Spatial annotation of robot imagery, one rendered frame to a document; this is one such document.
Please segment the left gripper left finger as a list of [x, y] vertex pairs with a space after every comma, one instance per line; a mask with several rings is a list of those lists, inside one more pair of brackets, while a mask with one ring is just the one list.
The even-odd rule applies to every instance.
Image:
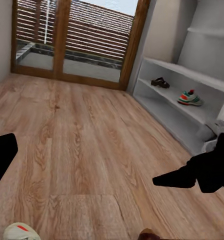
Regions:
[[17, 153], [18, 145], [14, 133], [0, 136], [0, 181]]

